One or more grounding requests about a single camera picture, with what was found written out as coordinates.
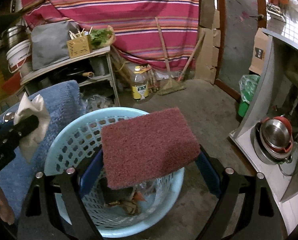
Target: human hand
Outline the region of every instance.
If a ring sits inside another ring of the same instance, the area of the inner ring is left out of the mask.
[[[9,225],[15,222],[15,214],[11,206],[8,204],[8,200],[0,187],[0,218]]]

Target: wooden box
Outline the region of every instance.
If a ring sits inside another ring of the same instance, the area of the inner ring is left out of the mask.
[[[92,52],[90,35],[67,41],[70,58],[83,56]]]

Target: white cloth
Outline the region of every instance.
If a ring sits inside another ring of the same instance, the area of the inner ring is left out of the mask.
[[[36,96],[32,101],[27,98],[26,94],[23,95],[14,117],[14,124],[18,124],[20,120],[31,115],[38,117],[38,128],[19,141],[20,152],[28,163],[37,150],[39,143],[44,139],[50,122],[50,115],[41,95]]]

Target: red scouring pad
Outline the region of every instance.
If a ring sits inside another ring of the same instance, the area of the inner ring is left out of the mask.
[[[101,139],[111,189],[166,176],[194,161],[200,153],[178,108],[106,125],[101,129]]]

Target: metal pot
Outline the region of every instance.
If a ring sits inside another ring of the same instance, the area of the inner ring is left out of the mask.
[[[260,125],[260,129],[259,129],[259,135],[260,135],[260,139],[261,142],[264,146],[264,148],[266,149],[266,151],[272,155],[273,157],[279,159],[279,160],[283,160],[285,158],[288,158],[291,155],[292,149],[293,149],[293,137],[291,136],[291,149],[288,152],[275,152],[274,150],[272,150],[269,145],[267,144],[267,141],[265,140],[265,138],[263,137],[263,133],[262,133],[262,124]]]
[[[268,119],[261,125],[261,134],[267,144],[277,150],[288,146],[291,134],[283,122],[277,119]]]
[[[16,25],[9,28],[4,35],[6,45],[9,49],[22,41],[27,40],[26,26]]]
[[[291,152],[289,156],[286,158],[276,158],[273,155],[271,155],[264,144],[262,143],[261,137],[260,137],[260,126],[261,123],[258,123],[254,127],[254,150],[259,159],[264,162],[265,164],[274,165],[274,164],[282,164],[284,162],[291,163],[292,162],[292,155]]]

